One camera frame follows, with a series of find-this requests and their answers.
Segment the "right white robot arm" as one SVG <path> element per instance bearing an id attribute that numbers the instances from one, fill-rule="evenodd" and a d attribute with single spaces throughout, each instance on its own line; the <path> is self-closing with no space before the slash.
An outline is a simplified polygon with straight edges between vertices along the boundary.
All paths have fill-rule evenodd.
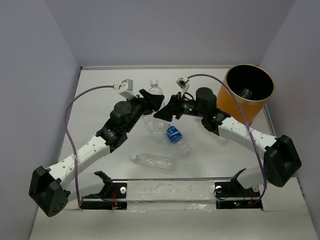
<path id="1" fill-rule="evenodd" d="M 207 87 L 197 89 L 195 99 L 187 99 L 180 92 L 172 95 L 168 104 L 154 116 L 171 122 L 183 115 L 200 117 L 208 132 L 229 139 L 257 156 L 257 167 L 241 169 L 232 177 L 230 190 L 235 196 L 242 196 L 248 189 L 268 183 L 283 187 L 302 166 L 290 137 L 267 135 L 237 121 L 217 108 L 217 97 Z"/>

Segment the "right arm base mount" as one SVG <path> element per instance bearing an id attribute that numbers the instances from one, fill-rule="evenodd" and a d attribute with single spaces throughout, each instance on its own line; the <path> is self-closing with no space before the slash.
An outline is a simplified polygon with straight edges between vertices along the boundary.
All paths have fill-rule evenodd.
<path id="1" fill-rule="evenodd" d="M 233 210 L 233 209 L 260 209 L 263 210 L 263 203 L 260 199 L 260 190 L 254 191 L 243 188 L 238 182 L 238 177 L 246 169 L 237 172 L 228 181 L 218 181 L 214 183 L 213 195 L 216 198 L 216 209 Z"/>

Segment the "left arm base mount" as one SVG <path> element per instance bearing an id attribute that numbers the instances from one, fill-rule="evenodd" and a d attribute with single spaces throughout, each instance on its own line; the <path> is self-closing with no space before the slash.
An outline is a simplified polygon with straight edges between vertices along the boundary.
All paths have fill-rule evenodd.
<path id="1" fill-rule="evenodd" d="M 102 171 L 94 173 L 103 183 L 98 193 L 92 193 L 82 198 L 82 210 L 126 210 L 127 182 L 113 181 Z"/>

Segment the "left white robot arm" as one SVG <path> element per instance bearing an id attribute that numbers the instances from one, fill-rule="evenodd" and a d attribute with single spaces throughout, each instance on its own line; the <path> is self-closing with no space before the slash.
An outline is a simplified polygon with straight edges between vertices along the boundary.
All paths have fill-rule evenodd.
<path id="1" fill-rule="evenodd" d="M 33 171 L 28 194 L 47 217 L 57 215 L 67 205 L 71 195 L 67 188 L 78 174 L 119 148 L 138 120 L 157 112 L 165 98 L 144 89 L 139 94 L 125 91 L 125 100 L 114 105 L 110 118 L 84 146 L 58 163 Z"/>

